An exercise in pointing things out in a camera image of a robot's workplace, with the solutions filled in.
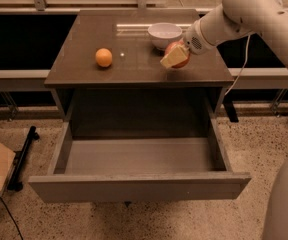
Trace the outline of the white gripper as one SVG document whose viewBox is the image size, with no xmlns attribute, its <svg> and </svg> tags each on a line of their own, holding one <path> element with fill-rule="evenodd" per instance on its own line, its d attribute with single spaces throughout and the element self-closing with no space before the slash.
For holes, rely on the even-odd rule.
<svg viewBox="0 0 288 240">
<path fill-rule="evenodd" d="M 203 36 L 201 21 L 196 20 L 183 36 L 184 44 L 195 55 L 204 54 L 214 48 Z M 171 68 L 185 62 L 189 58 L 189 50 L 180 44 L 174 44 L 161 59 L 160 63 L 165 68 Z"/>
</svg>

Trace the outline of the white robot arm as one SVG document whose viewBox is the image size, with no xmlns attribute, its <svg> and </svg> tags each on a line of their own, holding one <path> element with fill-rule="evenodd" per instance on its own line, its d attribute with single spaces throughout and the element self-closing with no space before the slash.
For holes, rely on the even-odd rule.
<svg viewBox="0 0 288 240">
<path fill-rule="evenodd" d="M 200 55 L 251 33 L 258 34 L 288 67 L 288 11 L 279 0 L 222 0 L 196 20 L 180 42 L 167 49 L 161 64 L 166 68 L 177 66 L 191 53 Z"/>
</svg>

